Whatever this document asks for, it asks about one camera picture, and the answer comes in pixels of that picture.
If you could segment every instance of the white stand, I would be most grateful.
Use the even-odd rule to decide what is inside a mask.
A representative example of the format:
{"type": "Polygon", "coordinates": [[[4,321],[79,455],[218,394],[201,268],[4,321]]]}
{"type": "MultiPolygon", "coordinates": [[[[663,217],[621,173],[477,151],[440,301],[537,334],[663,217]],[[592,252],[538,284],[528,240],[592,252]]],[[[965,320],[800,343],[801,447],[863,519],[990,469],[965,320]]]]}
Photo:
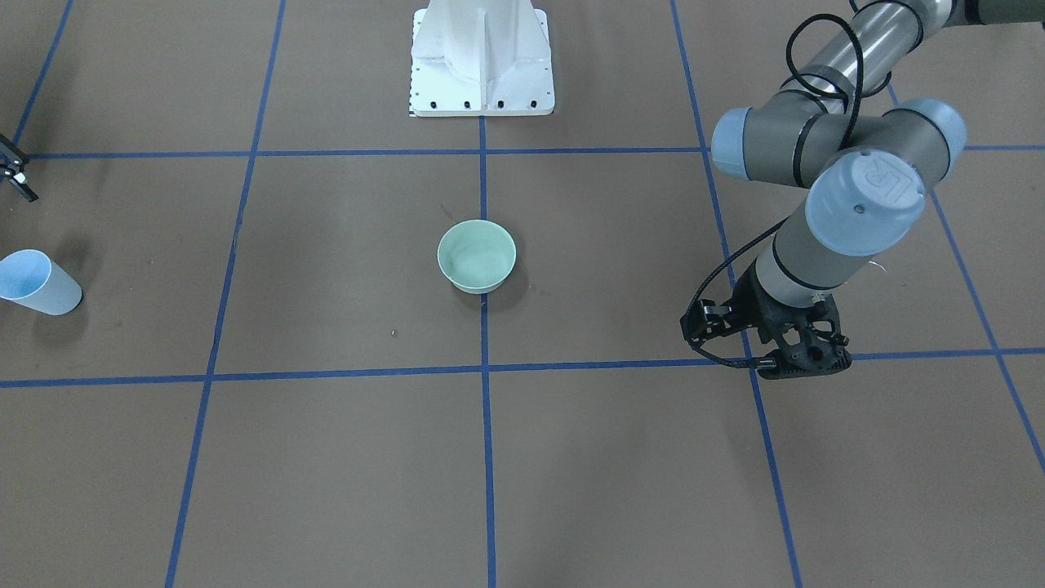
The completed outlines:
{"type": "Polygon", "coordinates": [[[416,116],[522,116],[555,109],[548,15],[530,0],[432,0],[414,14],[416,116]]]}

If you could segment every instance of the black mechanical part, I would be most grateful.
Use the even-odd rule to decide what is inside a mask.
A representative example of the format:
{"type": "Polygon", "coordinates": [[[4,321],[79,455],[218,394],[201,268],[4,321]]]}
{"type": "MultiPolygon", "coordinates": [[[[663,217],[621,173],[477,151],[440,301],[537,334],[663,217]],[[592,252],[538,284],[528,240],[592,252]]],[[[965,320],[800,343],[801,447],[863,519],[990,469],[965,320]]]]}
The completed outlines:
{"type": "Polygon", "coordinates": [[[4,178],[10,182],[10,185],[15,186],[22,197],[29,202],[37,201],[40,196],[26,183],[25,173],[22,171],[22,167],[29,161],[29,158],[2,134],[0,134],[0,155],[4,159],[4,178]]]}
{"type": "Polygon", "coordinates": [[[679,323],[694,351],[712,339],[757,329],[763,345],[772,342],[777,349],[763,358],[730,367],[754,369],[766,380],[827,376],[853,366],[834,298],[828,293],[807,309],[782,305],[759,283],[753,263],[737,280],[732,299],[721,306],[701,300],[679,323]],[[791,332],[797,334],[796,343],[786,337],[791,332]]]}

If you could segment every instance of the light blue plastic cup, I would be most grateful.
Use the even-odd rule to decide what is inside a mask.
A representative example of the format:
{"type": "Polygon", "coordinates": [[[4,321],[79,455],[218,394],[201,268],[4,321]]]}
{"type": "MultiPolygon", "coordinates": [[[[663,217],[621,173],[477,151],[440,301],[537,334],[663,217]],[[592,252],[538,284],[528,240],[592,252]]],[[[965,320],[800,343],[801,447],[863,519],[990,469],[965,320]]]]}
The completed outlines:
{"type": "Polygon", "coordinates": [[[464,220],[446,231],[436,256],[450,283],[468,293],[486,293],[515,266],[515,240],[496,222],[464,220]]]}
{"type": "Polygon", "coordinates": [[[0,260],[0,299],[48,315],[64,315],[84,298],[76,280],[46,253],[23,249],[0,260]]]}

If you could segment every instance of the white mounting plate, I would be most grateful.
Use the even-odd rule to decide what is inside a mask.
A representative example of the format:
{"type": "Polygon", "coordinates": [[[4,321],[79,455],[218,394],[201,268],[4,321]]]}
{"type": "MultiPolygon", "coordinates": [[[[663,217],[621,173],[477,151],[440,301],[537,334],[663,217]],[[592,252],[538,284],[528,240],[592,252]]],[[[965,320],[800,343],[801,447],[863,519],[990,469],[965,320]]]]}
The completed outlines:
{"type": "MultiPolygon", "coordinates": [[[[421,8],[414,13],[414,39],[417,39],[426,11],[427,8],[421,8]]],[[[548,14],[539,8],[534,8],[534,13],[544,39],[550,40],[548,14]]],[[[551,63],[517,63],[491,81],[490,103],[483,104],[478,81],[455,74],[446,64],[412,62],[411,116],[535,116],[552,114],[555,110],[551,63]]]]}

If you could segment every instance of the light blue joint cap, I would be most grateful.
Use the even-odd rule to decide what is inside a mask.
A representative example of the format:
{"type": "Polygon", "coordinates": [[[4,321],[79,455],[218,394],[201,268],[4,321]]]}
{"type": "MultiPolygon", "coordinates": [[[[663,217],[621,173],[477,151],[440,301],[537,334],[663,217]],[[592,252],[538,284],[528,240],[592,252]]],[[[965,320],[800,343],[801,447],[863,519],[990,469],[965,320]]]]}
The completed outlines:
{"type": "Polygon", "coordinates": [[[947,148],[951,154],[951,162],[947,167],[947,173],[954,169],[954,163],[961,155],[961,149],[966,148],[966,141],[969,140],[969,132],[966,130],[966,121],[961,119],[958,111],[951,108],[951,104],[932,98],[914,98],[898,105],[893,110],[913,110],[914,112],[932,120],[933,124],[944,134],[947,141],[947,148]]]}
{"type": "Polygon", "coordinates": [[[735,108],[719,118],[712,135],[712,161],[719,171],[734,178],[747,177],[744,165],[744,124],[749,108],[735,108]]]}
{"type": "Polygon", "coordinates": [[[825,246],[864,257],[896,244],[924,209],[925,184],[914,167],[864,149],[845,154],[813,182],[806,221],[825,246]]]}

